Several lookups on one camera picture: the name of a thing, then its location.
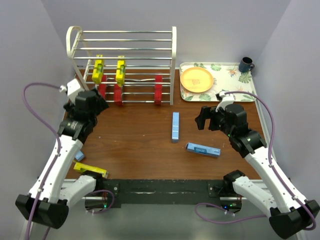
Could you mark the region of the red toothpaste box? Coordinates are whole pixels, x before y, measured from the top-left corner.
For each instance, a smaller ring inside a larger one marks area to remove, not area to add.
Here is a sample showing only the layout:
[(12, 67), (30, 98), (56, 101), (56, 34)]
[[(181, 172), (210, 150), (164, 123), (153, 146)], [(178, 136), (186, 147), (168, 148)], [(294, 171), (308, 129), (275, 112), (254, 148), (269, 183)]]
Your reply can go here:
[(154, 104), (160, 106), (162, 103), (162, 75), (155, 76), (155, 86), (154, 86)]
[(114, 85), (113, 101), (117, 106), (123, 105), (123, 89), (118, 84)]
[(101, 78), (101, 83), (97, 87), (99, 94), (102, 96), (104, 100), (106, 99), (106, 90), (107, 90), (106, 81), (107, 81), (107, 76), (103, 75)]

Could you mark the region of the yellow toothpaste box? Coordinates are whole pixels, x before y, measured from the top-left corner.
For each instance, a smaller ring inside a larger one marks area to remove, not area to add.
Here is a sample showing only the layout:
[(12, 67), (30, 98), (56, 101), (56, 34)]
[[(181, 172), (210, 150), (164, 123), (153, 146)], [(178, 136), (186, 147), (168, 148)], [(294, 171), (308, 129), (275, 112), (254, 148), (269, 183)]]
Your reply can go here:
[(76, 162), (74, 164), (73, 169), (76, 172), (81, 173), (81, 174), (85, 173), (86, 171), (91, 171), (91, 172), (94, 172), (94, 173), (98, 173), (98, 174), (101, 174), (102, 177), (105, 178), (105, 179), (107, 179), (108, 175), (109, 175), (109, 172), (106, 169), (99, 168), (99, 167), (96, 167), (96, 166), (87, 165), (87, 164), (84, 164), (84, 163), (81, 163), (81, 162)]
[(104, 75), (104, 59), (102, 54), (96, 55), (96, 60), (94, 61), (93, 71), (92, 71), (92, 81), (99, 85), (102, 82)]
[(125, 83), (125, 75), (126, 75), (126, 60), (124, 59), (124, 56), (119, 56), (119, 59), (117, 60), (115, 81), (120, 87), (122, 87)]

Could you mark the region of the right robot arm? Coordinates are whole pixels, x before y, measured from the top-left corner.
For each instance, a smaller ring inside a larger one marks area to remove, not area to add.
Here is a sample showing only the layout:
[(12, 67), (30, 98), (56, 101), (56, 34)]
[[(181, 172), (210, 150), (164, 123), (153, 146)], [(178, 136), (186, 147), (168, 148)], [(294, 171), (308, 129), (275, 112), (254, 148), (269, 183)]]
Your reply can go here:
[(282, 239), (302, 230), (313, 230), (319, 204), (297, 190), (269, 156), (265, 139), (249, 128), (244, 108), (234, 103), (225, 107), (203, 106), (195, 118), (199, 130), (204, 129), (206, 120), (210, 121), (209, 130), (228, 136), (232, 148), (254, 168), (268, 189), (254, 185), (243, 172), (235, 170), (223, 177), (223, 192), (230, 197), (239, 194), (247, 198), (264, 213)]

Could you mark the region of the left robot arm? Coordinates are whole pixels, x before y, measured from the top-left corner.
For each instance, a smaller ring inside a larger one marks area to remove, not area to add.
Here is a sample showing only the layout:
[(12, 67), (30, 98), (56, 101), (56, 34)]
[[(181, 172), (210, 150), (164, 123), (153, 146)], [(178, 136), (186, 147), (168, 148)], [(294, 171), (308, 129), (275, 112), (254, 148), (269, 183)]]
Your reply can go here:
[(18, 195), (15, 205), (26, 220), (59, 229), (69, 210), (87, 194), (99, 196), (104, 177), (95, 170), (85, 170), (70, 186), (62, 184), (76, 154), (97, 125), (97, 116), (109, 106), (96, 89), (81, 91), (74, 102), (64, 106), (67, 117), (60, 123), (58, 139), (40, 177), (28, 191)]

